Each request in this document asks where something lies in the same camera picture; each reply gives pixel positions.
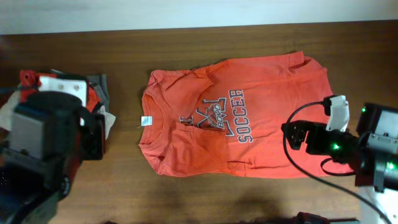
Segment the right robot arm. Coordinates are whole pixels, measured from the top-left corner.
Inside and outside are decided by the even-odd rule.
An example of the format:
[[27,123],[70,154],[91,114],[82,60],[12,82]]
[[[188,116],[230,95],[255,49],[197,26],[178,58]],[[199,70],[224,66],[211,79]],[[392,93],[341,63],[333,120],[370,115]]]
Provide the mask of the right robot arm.
[[347,164],[348,175],[355,177],[359,194],[310,174],[298,164],[300,172],[329,187],[341,190],[362,203],[361,223],[397,223],[397,109],[366,103],[356,128],[357,136],[347,131],[349,105],[344,96],[331,96],[320,102],[329,117],[326,124],[294,121],[282,124],[284,150],[298,150],[303,142],[310,155],[326,156]]

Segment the orange soccer t-shirt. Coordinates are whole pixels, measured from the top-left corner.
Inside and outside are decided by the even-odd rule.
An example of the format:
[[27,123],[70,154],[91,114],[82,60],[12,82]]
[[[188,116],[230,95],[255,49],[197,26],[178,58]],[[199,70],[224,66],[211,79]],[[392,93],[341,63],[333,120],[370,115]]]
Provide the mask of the orange soccer t-shirt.
[[332,94],[327,70],[302,52],[233,58],[193,70],[155,70],[142,97],[139,147],[160,175],[326,176],[322,156],[284,152],[291,116],[326,123],[319,101]]

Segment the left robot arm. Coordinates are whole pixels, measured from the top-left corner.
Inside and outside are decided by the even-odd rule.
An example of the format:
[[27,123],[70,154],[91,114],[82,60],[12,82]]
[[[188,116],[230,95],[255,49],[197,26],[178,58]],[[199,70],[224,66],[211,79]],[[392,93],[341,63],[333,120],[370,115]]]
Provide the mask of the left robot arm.
[[104,115],[79,98],[43,91],[19,103],[1,145],[1,223],[48,223],[83,161],[106,152]]

